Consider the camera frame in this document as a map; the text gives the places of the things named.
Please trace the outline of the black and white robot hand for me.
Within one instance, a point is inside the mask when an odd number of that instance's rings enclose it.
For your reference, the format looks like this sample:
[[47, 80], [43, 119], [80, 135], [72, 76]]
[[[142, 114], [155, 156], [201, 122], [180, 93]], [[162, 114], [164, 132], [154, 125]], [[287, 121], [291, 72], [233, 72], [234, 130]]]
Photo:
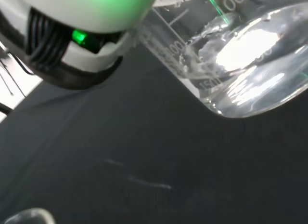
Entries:
[[0, 45], [55, 86], [106, 81], [157, 0], [0, 0]]

